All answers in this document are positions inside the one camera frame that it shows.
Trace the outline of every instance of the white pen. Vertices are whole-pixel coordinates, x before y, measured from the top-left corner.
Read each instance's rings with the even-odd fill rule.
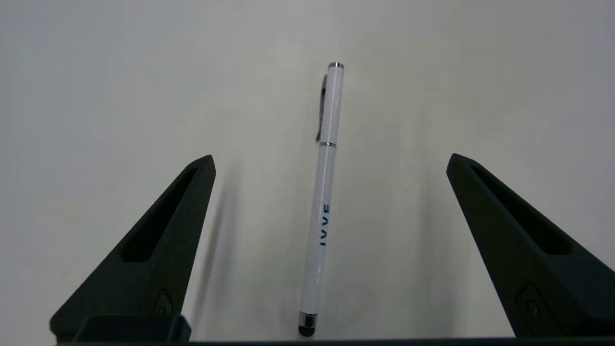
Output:
[[[323,83],[320,129],[316,137],[319,143],[318,166],[299,310],[299,333],[306,337],[314,334],[320,308],[325,249],[327,248],[328,229],[331,224],[331,185],[333,183],[333,164],[335,163],[343,81],[344,65],[339,62],[330,63]]]

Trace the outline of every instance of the white table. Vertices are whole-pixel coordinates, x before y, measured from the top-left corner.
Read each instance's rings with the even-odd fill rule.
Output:
[[[512,335],[446,164],[476,159],[615,267],[613,23],[593,0],[3,3],[0,342],[51,344],[53,312],[206,154],[192,338],[296,339],[335,60],[315,337]]]

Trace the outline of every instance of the black plastic piece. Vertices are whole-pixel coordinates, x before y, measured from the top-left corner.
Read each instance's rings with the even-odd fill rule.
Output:
[[[91,316],[180,314],[215,176],[211,155],[179,174],[51,318],[58,342]]]
[[[304,337],[311,337],[312,335],[314,335],[314,332],[316,332],[316,327],[308,328],[299,326],[299,334]]]
[[[517,337],[615,336],[615,273],[479,163],[446,170]]]
[[[190,332],[183,316],[95,316],[73,342],[187,342]]]

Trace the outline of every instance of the silver metal band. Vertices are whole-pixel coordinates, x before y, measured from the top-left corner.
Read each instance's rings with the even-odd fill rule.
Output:
[[[299,327],[315,328],[317,313],[299,312]]]
[[[332,62],[329,64],[328,66],[329,68],[331,67],[335,67],[335,68],[341,68],[342,70],[344,69],[344,64],[341,62]]]

